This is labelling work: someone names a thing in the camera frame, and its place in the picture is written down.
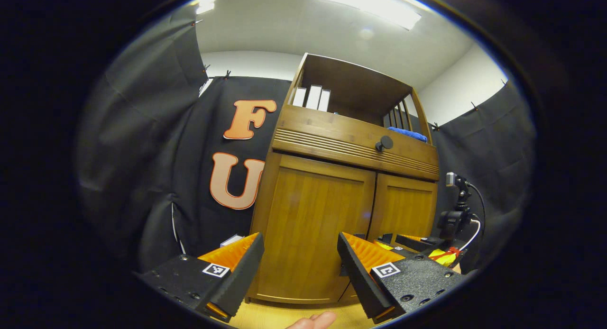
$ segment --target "cabinet door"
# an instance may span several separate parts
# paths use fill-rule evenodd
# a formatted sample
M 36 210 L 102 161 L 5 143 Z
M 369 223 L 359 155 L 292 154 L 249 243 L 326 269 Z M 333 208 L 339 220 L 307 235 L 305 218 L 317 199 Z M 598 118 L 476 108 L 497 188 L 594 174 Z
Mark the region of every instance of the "cabinet door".
M 366 234 L 374 190 L 374 172 L 269 154 L 251 227 L 264 234 L 265 252 L 249 295 L 338 301 L 349 284 L 340 277 L 338 234 Z
M 438 186 L 432 182 L 377 174 L 375 205 L 368 238 L 384 233 L 429 236 Z

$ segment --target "white binder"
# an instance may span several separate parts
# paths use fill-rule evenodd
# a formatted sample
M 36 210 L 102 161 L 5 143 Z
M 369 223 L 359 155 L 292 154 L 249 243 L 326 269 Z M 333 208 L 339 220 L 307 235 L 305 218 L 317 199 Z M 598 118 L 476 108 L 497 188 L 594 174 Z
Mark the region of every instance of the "white binder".
M 304 87 L 297 87 L 295 91 L 295 98 L 293 98 L 293 106 L 304 106 L 305 89 Z
M 318 102 L 318 111 L 327 111 L 329 107 L 329 96 L 331 94 L 330 90 L 323 90 L 321 92 L 321 100 Z
M 321 97 L 322 86 L 312 85 L 310 86 L 310 93 L 308 93 L 308 101 L 305 103 L 308 109 L 318 109 L 318 99 Z

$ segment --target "cabinet knob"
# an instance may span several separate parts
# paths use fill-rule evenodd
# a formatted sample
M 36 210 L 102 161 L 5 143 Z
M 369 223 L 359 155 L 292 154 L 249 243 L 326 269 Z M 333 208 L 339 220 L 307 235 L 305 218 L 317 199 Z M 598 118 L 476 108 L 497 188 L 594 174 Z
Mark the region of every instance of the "cabinet knob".
M 382 152 L 384 151 L 384 148 L 392 149 L 393 145 L 394 143 L 392 142 L 392 139 L 389 136 L 382 136 L 379 142 L 375 143 L 375 149 L 377 149 L 377 151 L 379 152 Z

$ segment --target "white wall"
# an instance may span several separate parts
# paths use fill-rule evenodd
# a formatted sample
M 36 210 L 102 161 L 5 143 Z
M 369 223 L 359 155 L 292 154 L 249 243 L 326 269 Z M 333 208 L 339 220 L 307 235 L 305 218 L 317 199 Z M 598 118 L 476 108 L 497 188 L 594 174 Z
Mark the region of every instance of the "white wall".
M 495 61 L 473 44 L 453 66 L 418 91 L 419 101 L 427 121 L 431 124 L 437 122 L 440 126 L 472 110 L 471 102 L 476 106 L 485 102 L 507 80 Z M 412 100 L 408 101 L 407 108 L 412 115 L 417 115 Z
M 232 51 L 202 53 L 205 65 L 211 65 L 207 74 L 224 76 L 257 76 L 293 80 L 303 55 L 275 52 Z M 422 91 L 419 100 L 426 119 L 438 125 L 472 110 L 473 102 L 479 105 L 494 95 L 507 81 L 506 75 L 493 59 L 477 44 L 449 69 L 443 72 Z M 405 99 L 408 111 L 417 116 L 413 100 Z
M 303 55 L 252 50 L 202 53 L 209 76 L 257 76 L 292 81 Z

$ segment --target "wooden floor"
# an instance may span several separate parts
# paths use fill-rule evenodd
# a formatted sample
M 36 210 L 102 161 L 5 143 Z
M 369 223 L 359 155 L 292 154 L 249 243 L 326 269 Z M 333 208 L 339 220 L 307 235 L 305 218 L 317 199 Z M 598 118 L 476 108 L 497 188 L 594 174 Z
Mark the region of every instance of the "wooden floor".
M 368 329 L 375 326 L 372 320 L 367 319 L 360 303 L 305 305 L 256 299 L 251 299 L 249 304 L 243 302 L 236 316 L 228 324 L 240 329 L 284 329 L 300 318 L 309 318 L 327 310 L 335 312 L 338 316 L 330 329 Z

